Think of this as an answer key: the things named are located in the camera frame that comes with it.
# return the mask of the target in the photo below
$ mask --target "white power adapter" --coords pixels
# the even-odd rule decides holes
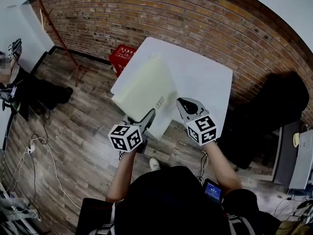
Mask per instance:
[[[27,151],[28,151],[28,154],[29,154],[29,155],[32,154],[32,153],[35,151],[35,145],[32,144],[32,145],[30,146],[30,148],[27,148]]]

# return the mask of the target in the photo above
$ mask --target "black sleeve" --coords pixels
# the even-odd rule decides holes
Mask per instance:
[[[246,218],[256,234],[262,234],[261,219],[256,195],[246,189],[233,190],[224,197],[226,213]]]
[[[112,213],[112,203],[84,198],[80,210],[76,235],[86,235],[104,224],[109,224]]]

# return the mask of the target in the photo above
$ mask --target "white shoe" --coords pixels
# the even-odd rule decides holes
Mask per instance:
[[[150,158],[149,164],[151,171],[161,170],[160,163],[156,158]]]

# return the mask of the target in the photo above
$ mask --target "smartphone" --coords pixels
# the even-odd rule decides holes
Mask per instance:
[[[214,202],[222,202],[222,190],[219,188],[219,185],[214,183],[208,178],[204,181],[204,193],[205,195]]]

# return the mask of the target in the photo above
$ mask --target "brick wall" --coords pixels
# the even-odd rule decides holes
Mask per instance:
[[[257,0],[42,1],[48,12],[53,9],[51,19],[70,49],[108,59],[119,44],[138,48],[151,36],[233,69],[233,104],[251,100],[272,72],[298,72],[313,95],[312,52]],[[309,124],[312,109],[310,100],[303,112]]]

